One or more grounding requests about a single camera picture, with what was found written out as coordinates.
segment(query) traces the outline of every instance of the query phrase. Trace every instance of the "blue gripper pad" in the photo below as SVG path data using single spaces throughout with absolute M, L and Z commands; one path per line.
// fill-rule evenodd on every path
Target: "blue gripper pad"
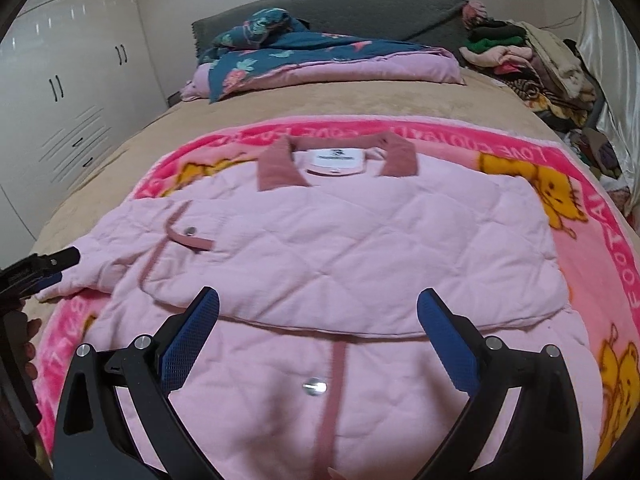
M 447 309 L 432 288 L 418 296 L 418 320 L 457 390 L 473 396 L 480 387 L 478 360 L 454 327 Z
M 58 283 L 60 281 L 62 281 L 62 272 L 56 272 L 55 274 L 52 274 L 51 276 L 48 276 L 46 278 L 42 278 L 33 287 L 33 293 L 35 294 L 36 292 L 40 292 L 41 290 L 44 290 L 48 286 L 55 285 L 56 283 Z
M 218 320 L 220 298 L 215 290 L 209 289 L 193 309 L 192 306 L 182 314 L 189 317 L 160 357 L 160 387 L 165 394 L 180 389 L 187 380 L 191 367 Z

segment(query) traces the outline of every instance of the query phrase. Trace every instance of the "pink quilted jacket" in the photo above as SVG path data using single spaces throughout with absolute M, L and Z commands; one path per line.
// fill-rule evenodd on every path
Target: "pink quilted jacket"
M 409 480 L 467 400 L 417 320 L 418 294 L 433 287 L 512 348 L 561 348 L 590 471 L 600 375 L 530 185 L 417 155 L 396 136 L 329 142 L 366 149 L 366 171 L 305 173 L 302 152 L 327 140 L 283 137 L 258 162 L 123 203 L 75 243 L 80 265 L 44 296 L 110 293 L 86 336 L 109 349 L 212 286 L 221 320 L 170 399 L 225 478 L 326 480 L 332 468 Z M 122 403 L 142 456 L 161 467 Z M 500 445 L 507 404 L 478 465 Z

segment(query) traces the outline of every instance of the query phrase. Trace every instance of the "silver screw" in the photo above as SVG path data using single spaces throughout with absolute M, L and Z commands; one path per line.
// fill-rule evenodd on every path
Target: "silver screw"
M 91 351 L 91 347 L 87 344 L 80 345 L 76 350 L 78 357 L 84 357 Z
M 312 377 L 302 385 L 302 388 L 307 395 L 317 397 L 325 393 L 326 383 L 317 377 Z
M 547 345 L 545 351 L 549 357 L 560 357 L 560 349 L 556 345 Z
M 502 341 L 500 340 L 500 338 L 497 338 L 493 335 L 485 339 L 484 344 L 487 345 L 487 347 L 491 350 L 499 350 L 500 348 L 502 348 Z
M 135 340 L 133 345 L 138 350 L 144 350 L 151 344 L 151 338 L 148 335 L 141 335 L 138 339 Z

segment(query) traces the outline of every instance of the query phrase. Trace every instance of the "yellow cartoon bear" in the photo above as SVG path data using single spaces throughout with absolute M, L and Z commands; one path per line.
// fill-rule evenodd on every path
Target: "yellow cartoon bear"
M 551 228 L 564 231 L 575 239 L 575 231 L 565 226 L 562 218 L 588 221 L 587 215 L 578 208 L 574 187 L 564 173 L 532 162 L 487 153 L 480 154 L 479 165 L 483 173 L 524 177 L 540 197 Z
M 224 158 L 210 166 L 206 164 L 194 164 L 192 162 L 187 162 L 182 167 L 180 173 L 176 175 L 175 185 L 167 189 L 161 196 L 169 196 L 174 191 L 178 191 L 179 189 L 188 186 L 191 182 L 195 182 L 203 176 L 213 176 L 216 173 L 226 170 L 226 168 L 230 168 L 231 166 L 235 166 L 236 164 L 240 164 L 241 162 L 245 162 L 245 160 L 228 160 Z
M 600 352 L 600 376 L 606 406 L 606 416 L 596 455 L 596 466 L 604 460 L 611 447 L 625 431 L 631 416 L 640 402 L 640 372 L 638 348 L 633 343 L 617 358 L 613 344 L 618 339 L 618 329 L 611 325 L 611 336 L 602 344 Z

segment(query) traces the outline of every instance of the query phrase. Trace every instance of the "snap button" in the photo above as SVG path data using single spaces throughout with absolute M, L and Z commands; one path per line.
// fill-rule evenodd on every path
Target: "snap button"
M 317 377 L 312 377 L 302 385 L 302 388 L 307 395 L 317 397 L 325 393 L 326 383 Z

